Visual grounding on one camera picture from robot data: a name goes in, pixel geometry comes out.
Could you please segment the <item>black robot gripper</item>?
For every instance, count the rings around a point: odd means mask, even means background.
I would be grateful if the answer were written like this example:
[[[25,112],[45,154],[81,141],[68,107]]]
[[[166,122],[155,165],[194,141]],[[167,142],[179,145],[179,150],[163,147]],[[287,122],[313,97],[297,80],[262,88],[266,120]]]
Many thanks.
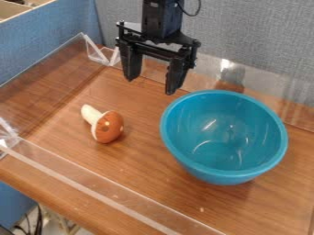
[[[142,57],[148,55],[170,62],[166,73],[166,94],[172,95],[182,87],[188,68],[195,66],[200,42],[182,32],[183,15],[200,13],[184,9],[184,0],[143,0],[142,22],[120,20],[116,23],[123,72],[131,82],[142,72]]]

